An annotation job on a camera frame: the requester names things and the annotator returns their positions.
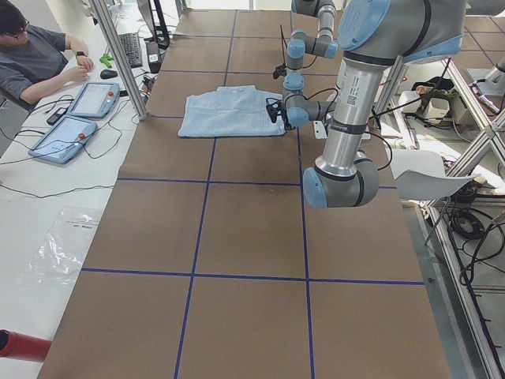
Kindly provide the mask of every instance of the black keyboard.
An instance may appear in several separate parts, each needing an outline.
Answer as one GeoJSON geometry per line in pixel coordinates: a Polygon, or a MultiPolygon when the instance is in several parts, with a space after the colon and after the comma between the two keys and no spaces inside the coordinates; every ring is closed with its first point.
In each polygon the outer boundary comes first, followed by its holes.
{"type": "Polygon", "coordinates": [[[139,36],[136,33],[120,34],[119,40],[125,49],[126,57],[128,58],[129,66],[142,66],[142,50],[140,49],[139,36]]]}

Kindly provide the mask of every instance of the red cylinder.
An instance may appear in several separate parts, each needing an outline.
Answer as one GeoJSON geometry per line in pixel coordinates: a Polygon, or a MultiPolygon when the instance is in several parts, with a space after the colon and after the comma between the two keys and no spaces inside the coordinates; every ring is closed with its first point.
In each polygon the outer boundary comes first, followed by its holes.
{"type": "Polygon", "coordinates": [[[0,330],[0,357],[44,362],[50,347],[51,341],[0,330]]]}

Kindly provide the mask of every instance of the person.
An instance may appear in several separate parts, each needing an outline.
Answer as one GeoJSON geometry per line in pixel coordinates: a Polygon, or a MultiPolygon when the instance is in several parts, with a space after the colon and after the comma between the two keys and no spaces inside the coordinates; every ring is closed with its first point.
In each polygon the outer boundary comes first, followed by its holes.
{"type": "Polygon", "coordinates": [[[93,66],[81,38],[31,25],[16,6],[0,0],[0,89],[7,98],[31,109],[68,82],[86,81],[93,66]],[[63,71],[65,50],[75,53],[77,66],[63,71]]]}

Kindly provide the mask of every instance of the white cloth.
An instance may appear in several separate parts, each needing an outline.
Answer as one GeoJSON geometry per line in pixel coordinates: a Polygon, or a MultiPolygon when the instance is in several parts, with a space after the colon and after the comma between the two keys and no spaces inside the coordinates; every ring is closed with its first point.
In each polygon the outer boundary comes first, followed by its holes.
{"type": "Polygon", "coordinates": [[[273,123],[266,109],[267,98],[277,93],[259,91],[254,85],[219,87],[217,91],[186,99],[179,137],[255,137],[284,134],[280,117],[273,123]]]}

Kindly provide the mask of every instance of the blue tablet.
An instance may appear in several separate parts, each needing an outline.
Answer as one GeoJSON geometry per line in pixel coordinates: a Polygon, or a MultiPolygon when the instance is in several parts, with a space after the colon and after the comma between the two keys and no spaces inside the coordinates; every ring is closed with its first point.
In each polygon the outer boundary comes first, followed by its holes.
{"type": "Polygon", "coordinates": [[[86,83],[70,104],[67,114],[82,118],[104,118],[119,97],[119,84],[86,83]]]}
{"type": "Polygon", "coordinates": [[[28,154],[53,163],[67,163],[97,129],[98,125],[94,121],[65,115],[28,150],[28,154]]]}

